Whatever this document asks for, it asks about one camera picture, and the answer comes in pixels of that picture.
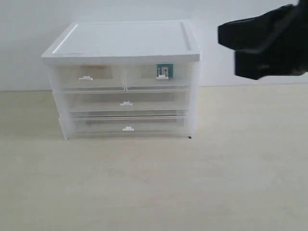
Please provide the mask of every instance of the white drawer handle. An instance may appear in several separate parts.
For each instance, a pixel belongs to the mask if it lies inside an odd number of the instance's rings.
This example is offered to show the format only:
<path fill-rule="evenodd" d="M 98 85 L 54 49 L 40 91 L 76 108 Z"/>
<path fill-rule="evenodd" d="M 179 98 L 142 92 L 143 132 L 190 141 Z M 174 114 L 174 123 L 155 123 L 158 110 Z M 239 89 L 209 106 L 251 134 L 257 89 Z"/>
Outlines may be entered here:
<path fill-rule="evenodd" d="M 124 101 L 120 104 L 121 106 L 132 106 L 133 104 L 130 101 Z"/>
<path fill-rule="evenodd" d="M 166 77 L 165 75 L 159 75 L 158 77 L 156 77 L 156 79 L 158 79 L 158 80 L 168 80 L 169 77 Z"/>
<path fill-rule="evenodd" d="M 79 78 L 79 80 L 93 80 L 90 76 L 84 76 L 82 78 Z"/>
<path fill-rule="evenodd" d="M 127 126 L 126 128 L 122 129 L 123 131 L 134 131 L 135 129 L 131 126 Z"/>

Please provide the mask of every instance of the plastic case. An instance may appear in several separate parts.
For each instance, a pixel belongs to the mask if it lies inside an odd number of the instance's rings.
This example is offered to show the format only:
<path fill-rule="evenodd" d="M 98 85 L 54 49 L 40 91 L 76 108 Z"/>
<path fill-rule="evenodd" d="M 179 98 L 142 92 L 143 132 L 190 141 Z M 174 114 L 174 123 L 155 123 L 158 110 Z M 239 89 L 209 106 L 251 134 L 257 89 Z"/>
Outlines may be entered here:
<path fill-rule="evenodd" d="M 192 136 L 200 56 L 182 20 L 72 24 L 42 55 L 64 137 Z"/>

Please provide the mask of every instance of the white lid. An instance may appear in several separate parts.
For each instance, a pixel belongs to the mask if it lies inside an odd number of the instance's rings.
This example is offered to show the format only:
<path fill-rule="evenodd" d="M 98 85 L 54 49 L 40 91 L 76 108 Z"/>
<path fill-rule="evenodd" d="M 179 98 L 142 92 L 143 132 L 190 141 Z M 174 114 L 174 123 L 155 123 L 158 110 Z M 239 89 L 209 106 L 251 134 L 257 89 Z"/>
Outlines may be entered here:
<path fill-rule="evenodd" d="M 42 58 L 54 65 L 198 62 L 200 50 L 182 20 L 74 23 Z"/>

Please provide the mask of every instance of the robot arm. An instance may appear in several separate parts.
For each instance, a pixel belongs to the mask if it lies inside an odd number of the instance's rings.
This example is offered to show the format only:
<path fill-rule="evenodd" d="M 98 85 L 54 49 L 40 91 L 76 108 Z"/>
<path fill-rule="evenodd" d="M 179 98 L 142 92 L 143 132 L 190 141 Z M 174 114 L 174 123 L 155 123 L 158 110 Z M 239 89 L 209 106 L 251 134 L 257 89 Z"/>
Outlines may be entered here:
<path fill-rule="evenodd" d="M 218 27 L 219 44 L 235 50 L 235 74 L 299 76 L 308 72 L 308 0 Z"/>

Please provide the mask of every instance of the drawer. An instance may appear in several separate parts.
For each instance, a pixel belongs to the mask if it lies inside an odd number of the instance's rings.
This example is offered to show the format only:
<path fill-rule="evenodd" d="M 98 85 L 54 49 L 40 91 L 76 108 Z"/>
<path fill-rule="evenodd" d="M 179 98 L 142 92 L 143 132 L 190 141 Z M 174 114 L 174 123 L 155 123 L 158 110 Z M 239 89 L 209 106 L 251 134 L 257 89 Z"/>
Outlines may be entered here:
<path fill-rule="evenodd" d="M 57 88 L 64 91 L 124 91 L 125 89 L 123 69 L 119 66 L 59 66 L 56 78 Z"/>
<path fill-rule="evenodd" d="M 187 98 L 186 91 L 64 94 L 71 117 L 184 115 Z"/>
<path fill-rule="evenodd" d="M 130 65 L 125 67 L 125 78 L 127 91 L 171 91 L 187 90 L 190 84 L 189 67 L 190 64 L 173 64 L 171 71 L 170 64 L 169 77 L 158 78 L 158 71 L 163 64 Z"/>
<path fill-rule="evenodd" d="M 101 132 L 183 131 L 185 128 L 184 116 L 60 118 L 59 120 L 72 134 L 77 135 Z"/>

